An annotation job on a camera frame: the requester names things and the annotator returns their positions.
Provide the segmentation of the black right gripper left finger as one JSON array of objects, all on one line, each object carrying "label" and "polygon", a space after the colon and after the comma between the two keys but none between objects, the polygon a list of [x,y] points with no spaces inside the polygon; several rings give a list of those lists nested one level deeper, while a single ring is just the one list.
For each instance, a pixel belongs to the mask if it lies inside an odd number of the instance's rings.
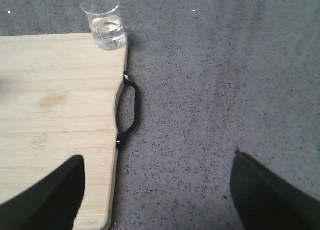
[{"label": "black right gripper left finger", "polygon": [[16,197],[1,204],[2,230],[71,230],[81,207],[84,158],[74,155]]}]

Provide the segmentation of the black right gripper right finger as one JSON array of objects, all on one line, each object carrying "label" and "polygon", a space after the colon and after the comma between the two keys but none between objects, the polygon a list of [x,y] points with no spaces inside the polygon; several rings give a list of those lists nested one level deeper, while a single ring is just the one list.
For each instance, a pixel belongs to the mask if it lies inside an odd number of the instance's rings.
[{"label": "black right gripper right finger", "polygon": [[320,202],[249,154],[235,152],[231,197],[246,230],[318,230]]}]

